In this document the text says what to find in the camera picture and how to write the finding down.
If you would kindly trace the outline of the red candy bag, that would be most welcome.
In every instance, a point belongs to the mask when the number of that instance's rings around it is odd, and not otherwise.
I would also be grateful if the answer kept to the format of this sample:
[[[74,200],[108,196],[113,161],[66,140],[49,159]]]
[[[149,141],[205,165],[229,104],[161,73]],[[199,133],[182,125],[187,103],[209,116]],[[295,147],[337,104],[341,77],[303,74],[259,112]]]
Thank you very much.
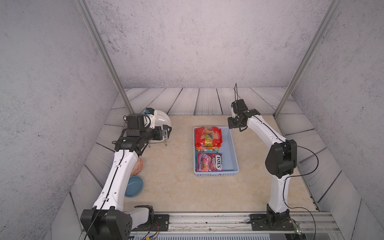
[[[218,127],[200,127],[194,129],[196,147],[220,147],[223,142],[222,130]]]

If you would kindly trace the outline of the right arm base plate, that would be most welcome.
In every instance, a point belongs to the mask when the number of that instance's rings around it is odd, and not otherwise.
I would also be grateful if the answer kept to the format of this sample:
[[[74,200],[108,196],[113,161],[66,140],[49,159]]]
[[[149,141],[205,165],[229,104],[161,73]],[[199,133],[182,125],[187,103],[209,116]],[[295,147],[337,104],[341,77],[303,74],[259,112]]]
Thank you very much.
[[[246,222],[250,224],[253,231],[294,231],[295,227],[290,222],[288,215],[267,214],[251,214],[250,220]]]

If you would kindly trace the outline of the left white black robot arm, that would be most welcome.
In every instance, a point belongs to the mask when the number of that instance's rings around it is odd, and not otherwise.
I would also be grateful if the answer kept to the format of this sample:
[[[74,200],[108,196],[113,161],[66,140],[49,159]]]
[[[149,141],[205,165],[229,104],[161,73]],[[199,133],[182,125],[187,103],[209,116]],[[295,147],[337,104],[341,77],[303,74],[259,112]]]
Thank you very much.
[[[156,226],[152,206],[136,206],[132,212],[124,212],[124,198],[131,173],[139,157],[151,142],[166,142],[172,131],[169,116],[152,108],[142,114],[124,116],[126,127],[114,141],[113,164],[105,185],[89,210],[83,210],[81,224],[85,239],[128,240],[131,231],[142,228],[150,233]]]

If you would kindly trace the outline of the purple Fox's candy bag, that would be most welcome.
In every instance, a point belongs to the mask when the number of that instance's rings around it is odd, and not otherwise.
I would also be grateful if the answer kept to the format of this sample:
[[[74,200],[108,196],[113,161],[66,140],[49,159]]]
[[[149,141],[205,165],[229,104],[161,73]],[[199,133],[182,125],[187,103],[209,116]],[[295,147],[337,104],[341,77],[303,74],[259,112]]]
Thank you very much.
[[[220,153],[197,153],[196,172],[222,172],[223,158]]]

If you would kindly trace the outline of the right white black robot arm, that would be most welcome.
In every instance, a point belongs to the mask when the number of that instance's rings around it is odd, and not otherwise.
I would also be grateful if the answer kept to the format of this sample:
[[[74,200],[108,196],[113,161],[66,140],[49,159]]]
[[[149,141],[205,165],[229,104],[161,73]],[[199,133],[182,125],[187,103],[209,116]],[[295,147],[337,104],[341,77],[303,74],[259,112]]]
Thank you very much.
[[[287,206],[290,177],[297,167],[297,144],[289,141],[273,129],[257,110],[233,110],[228,118],[229,128],[253,130],[269,148],[265,160],[267,171],[271,174],[271,196],[267,204],[266,222],[275,227],[290,218]]]

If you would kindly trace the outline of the orange multicolour Fox's candy bag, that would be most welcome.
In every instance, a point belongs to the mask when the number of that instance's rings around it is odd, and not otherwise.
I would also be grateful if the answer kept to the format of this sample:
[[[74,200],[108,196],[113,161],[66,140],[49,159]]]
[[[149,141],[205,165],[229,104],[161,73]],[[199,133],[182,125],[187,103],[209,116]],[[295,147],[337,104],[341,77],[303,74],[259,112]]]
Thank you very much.
[[[205,153],[217,153],[219,148],[216,147],[196,147],[197,152],[205,152]]]

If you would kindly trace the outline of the light blue plastic basket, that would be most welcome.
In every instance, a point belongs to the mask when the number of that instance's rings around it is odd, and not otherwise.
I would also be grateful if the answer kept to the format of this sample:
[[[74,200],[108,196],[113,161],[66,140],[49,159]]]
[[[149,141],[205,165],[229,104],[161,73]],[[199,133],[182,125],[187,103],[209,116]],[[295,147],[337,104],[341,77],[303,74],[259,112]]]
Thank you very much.
[[[239,164],[236,156],[234,141],[229,127],[218,127],[222,131],[223,143],[218,149],[217,154],[221,156],[219,160],[220,171],[198,172],[198,151],[194,150],[194,173],[196,177],[219,177],[235,176],[239,172]]]

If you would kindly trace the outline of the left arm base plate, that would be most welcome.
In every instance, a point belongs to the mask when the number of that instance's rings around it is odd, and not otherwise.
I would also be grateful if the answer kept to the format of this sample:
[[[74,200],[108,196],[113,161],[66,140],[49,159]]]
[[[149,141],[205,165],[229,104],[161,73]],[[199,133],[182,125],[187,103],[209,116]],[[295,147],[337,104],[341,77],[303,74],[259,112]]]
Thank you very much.
[[[154,219],[149,223],[139,225],[132,229],[133,232],[167,232],[169,230],[170,215],[155,214]]]

